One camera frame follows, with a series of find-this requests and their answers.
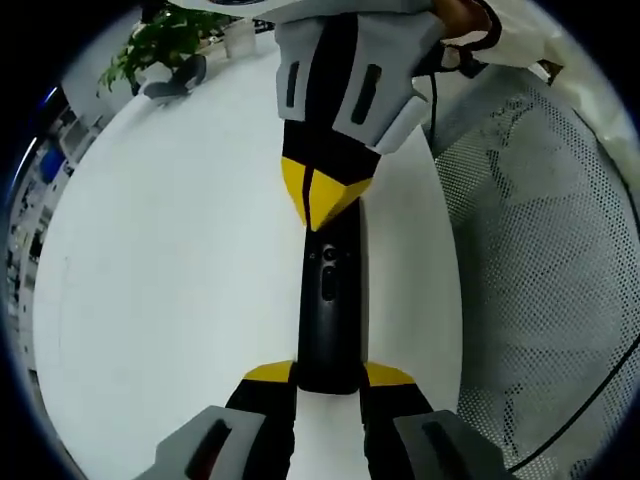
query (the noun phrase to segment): potted plant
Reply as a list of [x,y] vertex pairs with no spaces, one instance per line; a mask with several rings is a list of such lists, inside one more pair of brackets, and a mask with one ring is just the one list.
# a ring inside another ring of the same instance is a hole
[[136,72],[156,63],[175,72],[203,42],[212,35],[222,35],[222,29],[234,20],[227,15],[167,3],[151,22],[141,25],[129,37],[124,48],[111,59],[99,83],[111,91],[116,80],[126,78],[135,94],[139,88]]

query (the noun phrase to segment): perforated mesh panel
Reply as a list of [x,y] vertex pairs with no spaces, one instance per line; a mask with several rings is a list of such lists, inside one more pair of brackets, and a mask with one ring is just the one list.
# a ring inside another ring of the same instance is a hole
[[[458,413],[510,466],[582,405],[640,332],[640,244],[620,177],[577,115],[528,72],[486,77],[439,122],[434,150],[463,299]],[[517,475],[579,478],[639,374],[635,352]]]

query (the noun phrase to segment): black slot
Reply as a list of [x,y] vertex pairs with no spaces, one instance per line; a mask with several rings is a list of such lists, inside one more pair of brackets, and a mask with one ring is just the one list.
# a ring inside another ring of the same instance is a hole
[[304,177],[302,177],[302,204],[304,206],[304,218],[307,221],[307,228],[311,228],[311,204],[309,203],[309,195],[311,194],[312,181],[313,168],[306,166],[304,168]]
[[220,450],[231,429],[222,420],[216,421],[198,445],[185,474],[190,480],[209,480]]
[[322,270],[322,299],[331,302],[336,298],[337,281],[335,267],[324,267]]
[[296,98],[296,82],[298,81],[298,70],[300,62],[293,62],[289,68],[289,79],[287,80],[287,107],[292,108]]
[[369,109],[376,96],[376,87],[381,75],[382,69],[378,65],[371,64],[367,67],[367,73],[364,75],[360,96],[351,114],[351,121],[356,125],[362,125],[367,119]]

